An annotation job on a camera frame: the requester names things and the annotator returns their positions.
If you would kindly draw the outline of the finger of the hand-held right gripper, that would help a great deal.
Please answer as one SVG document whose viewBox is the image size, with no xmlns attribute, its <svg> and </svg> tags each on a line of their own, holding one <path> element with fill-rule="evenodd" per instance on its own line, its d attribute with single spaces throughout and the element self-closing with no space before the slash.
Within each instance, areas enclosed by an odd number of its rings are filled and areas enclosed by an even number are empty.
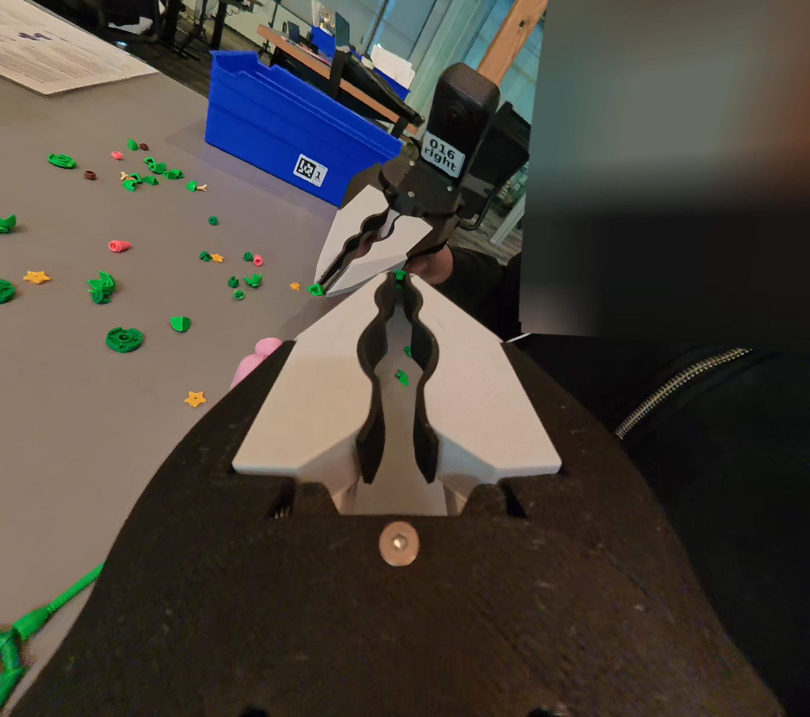
<svg viewBox="0 0 810 717">
<path fill-rule="evenodd" d="M 388 200 L 383 191 L 366 185 L 339 208 L 321 248 L 314 283 L 323 294 L 336 294 L 339 279 L 358 256 L 359 248 L 377 233 L 388 217 Z"/>
<path fill-rule="evenodd" d="M 326 295 L 338 296 L 351 292 L 380 273 L 396 271 L 403 266 L 411 250 L 432 233 L 432 226 L 415 216 L 396 216 L 386 236 L 377 236 L 363 254 L 349 257 L 347 266 L 340 266 L 336 277 L 326 281 Z"/>
</svg>

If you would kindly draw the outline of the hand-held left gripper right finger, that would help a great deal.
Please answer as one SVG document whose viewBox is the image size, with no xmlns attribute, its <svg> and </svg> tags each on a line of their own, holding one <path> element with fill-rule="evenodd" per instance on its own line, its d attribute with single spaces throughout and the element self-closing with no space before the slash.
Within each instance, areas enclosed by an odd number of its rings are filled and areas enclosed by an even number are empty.
<svg viewBox="0 0 810 717">
<path fill-rule="evenodd" d="M 562 459 L 507 344 L 418 277 L 403 280 L 403 308 L 421 370 L 416 464 L 441 485 L 446 513 L 460 514 L 481 484 L 556 475 Z"/>
</svg>

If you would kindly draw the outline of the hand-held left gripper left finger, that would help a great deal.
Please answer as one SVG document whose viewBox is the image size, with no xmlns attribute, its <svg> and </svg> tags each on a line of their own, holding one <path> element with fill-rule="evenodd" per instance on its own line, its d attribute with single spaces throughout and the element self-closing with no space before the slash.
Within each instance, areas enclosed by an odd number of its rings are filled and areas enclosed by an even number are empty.
<svg viewBox="0 0 810 717">
<path fill-rule="evenodd" d="M 386 355 L 394 273 L 380 274 L 298 337 L 232 460 L 250 476 L 319 483 L 340 514 L 381 465 L 386 427 L 375 369 Z"/>
</svg>

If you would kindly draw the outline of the person's right forearm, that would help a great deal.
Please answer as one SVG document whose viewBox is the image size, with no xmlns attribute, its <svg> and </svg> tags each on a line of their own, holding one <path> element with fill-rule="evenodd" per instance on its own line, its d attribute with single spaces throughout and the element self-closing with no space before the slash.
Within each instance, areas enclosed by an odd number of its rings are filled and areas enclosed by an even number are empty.
<svg viewBox="0 0 810 717">
<path fill-rule="evenodd" d="M 451 273 L 436 289 L 502 341 L 522 336 L 522 252 L 505 265 L 473 249 L 451 246 L 450 253 Z"/>
</svg>

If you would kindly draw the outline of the person's right hand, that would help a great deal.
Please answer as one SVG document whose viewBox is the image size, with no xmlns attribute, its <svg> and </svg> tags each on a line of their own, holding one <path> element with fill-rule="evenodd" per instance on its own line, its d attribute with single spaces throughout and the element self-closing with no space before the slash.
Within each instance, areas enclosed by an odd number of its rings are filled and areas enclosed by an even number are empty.
<svg viewBox="0 0 810 717">
<path fill-rule="evenodd" d="M 431 286 L 437 286 L 451 276 L 453 263 L 451 248 L 444 245 L 435 252 L 413 257 L 408 261 L 406 271 Z"/>
</svg>

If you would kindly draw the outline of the pink toy brick watering can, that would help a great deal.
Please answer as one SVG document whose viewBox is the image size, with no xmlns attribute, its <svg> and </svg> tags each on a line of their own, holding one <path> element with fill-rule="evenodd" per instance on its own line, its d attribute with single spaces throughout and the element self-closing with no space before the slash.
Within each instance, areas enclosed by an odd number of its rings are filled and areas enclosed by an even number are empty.
<svg viewBox="0 0 810 717">
<path fill-rule="evenodd" d="M 284 341 L 280 338 L 269 337 L 260 339 L 251 353 L 244 357 L 236 369 L 231 380 L 229 389 L 234 389 L 247 376 L 249 376 L 261 363 L 277 351 Z"/>
</svg>

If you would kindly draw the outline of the white paper stack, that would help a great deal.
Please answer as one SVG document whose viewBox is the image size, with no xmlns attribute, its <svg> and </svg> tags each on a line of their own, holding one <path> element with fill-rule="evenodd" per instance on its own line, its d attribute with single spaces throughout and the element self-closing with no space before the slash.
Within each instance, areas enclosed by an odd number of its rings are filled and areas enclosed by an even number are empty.
<svg viewBox="0 0 810 717">
<path fill-rule="evenodd" d="M 372 47 L 370 57 L 376 70 L 405 89 L 410 89 L 416 73 L 408 59 L 391 53 L 378 43 Z"/>
</svg>

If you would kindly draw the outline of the green web piece with stem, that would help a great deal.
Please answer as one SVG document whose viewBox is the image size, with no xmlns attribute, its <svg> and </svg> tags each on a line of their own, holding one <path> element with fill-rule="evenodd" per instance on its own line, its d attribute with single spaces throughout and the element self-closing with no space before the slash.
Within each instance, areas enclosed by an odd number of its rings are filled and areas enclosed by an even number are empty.
<svg viewBox="0 0 810 717">
<path fill-rule="evenodd" d="M 5 706 L 27 673 L 22 656 L 24 644 L 41 631 L 67 603 L 90 587 L 99 578 L 104 567 L 104 563 L 99 564 L 45 606 L 24 614 L 8 630 L 1 632 L 1 707 Z"/>
</svg>

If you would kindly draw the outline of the laminated paper sheet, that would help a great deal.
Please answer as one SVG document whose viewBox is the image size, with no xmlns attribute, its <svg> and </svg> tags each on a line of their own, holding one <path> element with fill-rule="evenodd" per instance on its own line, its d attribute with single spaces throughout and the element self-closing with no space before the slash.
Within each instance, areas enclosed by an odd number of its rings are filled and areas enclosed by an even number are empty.
<svg viewBox="0 0 810 717">
<path fill-rule="evenodd" d="M 123 49 L 29 0 L 1 0 L 1 76 L 57 95 L 156 74 Z"/>
</svg>

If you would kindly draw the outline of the wooden post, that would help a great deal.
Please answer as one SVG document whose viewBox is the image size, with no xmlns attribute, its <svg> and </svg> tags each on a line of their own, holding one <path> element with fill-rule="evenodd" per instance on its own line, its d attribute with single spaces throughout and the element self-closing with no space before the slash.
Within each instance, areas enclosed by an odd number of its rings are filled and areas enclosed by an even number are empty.
<svg viewBox="0 0 810 717">
<path fill-rule="evenodd" d="M 549 0 L 514 0 L 487 47 L 476 71 L 500 86 L 534 28 L 548 9 Z"/>
</svg>

